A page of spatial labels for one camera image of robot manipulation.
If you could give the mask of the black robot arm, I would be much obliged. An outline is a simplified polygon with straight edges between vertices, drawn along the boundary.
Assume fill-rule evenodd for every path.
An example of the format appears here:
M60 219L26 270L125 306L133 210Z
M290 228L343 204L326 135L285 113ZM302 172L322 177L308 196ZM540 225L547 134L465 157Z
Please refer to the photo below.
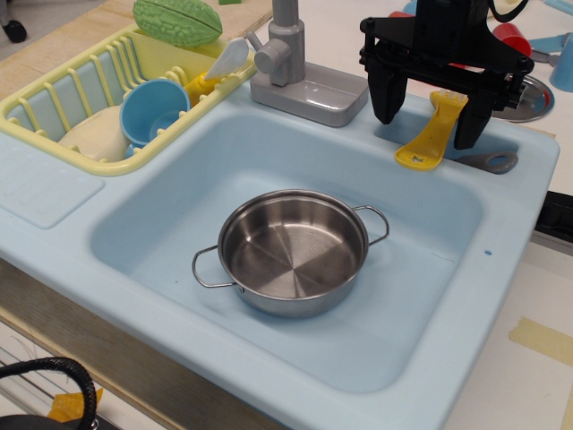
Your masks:
M454 143L472 148L492 113L516 108L534 61L495 37L487 17L513 20L520 2L500 14L492 1L420 1L415 15L366 18L360 62L368 74L374 114L385 125L401 109L410 79L465 94Z

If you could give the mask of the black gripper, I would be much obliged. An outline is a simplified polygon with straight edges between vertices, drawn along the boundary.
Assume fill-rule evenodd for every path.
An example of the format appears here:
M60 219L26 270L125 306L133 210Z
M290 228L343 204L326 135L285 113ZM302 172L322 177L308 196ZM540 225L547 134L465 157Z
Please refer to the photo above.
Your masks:
M492 34L486 2L419 1L415 15L362 20L360 62L384 125L401 109L410 79L467 95L457 150L474 147L493 110L517 107L534 63Z

